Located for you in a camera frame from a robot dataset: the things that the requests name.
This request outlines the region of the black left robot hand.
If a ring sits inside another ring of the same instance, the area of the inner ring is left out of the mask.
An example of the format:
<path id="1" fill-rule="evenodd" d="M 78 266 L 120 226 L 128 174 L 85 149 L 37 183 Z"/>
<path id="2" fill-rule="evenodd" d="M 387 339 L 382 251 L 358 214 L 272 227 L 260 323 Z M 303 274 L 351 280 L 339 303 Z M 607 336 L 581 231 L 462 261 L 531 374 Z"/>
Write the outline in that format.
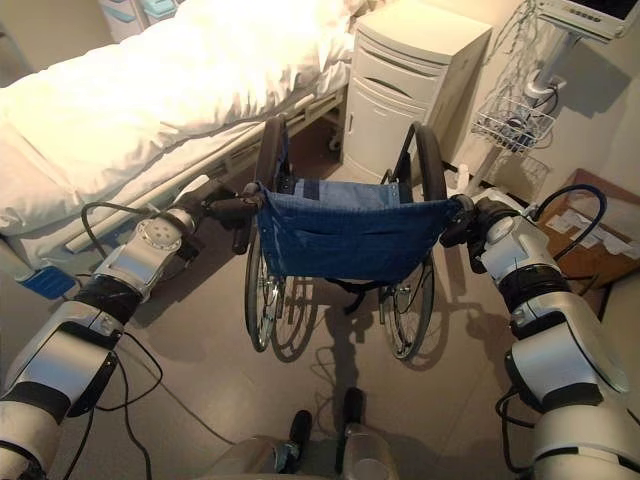
<path id="1" fill-rule="evenodd" d="M 203 184 L 177 198 L 173 208 L 185 211 L 195 224 L 213 218 L 226 226 L 237 227 L 251 220 L 264 204 L 262 193 L 240 196 L 224 185 Z"/>

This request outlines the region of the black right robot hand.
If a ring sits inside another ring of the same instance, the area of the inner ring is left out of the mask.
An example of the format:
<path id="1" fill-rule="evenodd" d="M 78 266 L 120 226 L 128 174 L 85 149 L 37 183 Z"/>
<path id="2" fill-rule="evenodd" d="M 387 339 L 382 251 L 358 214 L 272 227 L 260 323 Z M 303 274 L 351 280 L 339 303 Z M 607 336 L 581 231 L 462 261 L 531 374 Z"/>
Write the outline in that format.
<path id="1" fill-rule="evenodd" d="M 519 216 L 520 213 L 502 201 L 486 197 L 474 202 L 464 194 L 457 194 L 452 200 L 459 204 L 460 210 L 440 236 L 439 243 L 445 248 L 465 244 L 472 271 L 485 273 L 480 256 L 485 252 L 490 228 L 500 220 Z"/>

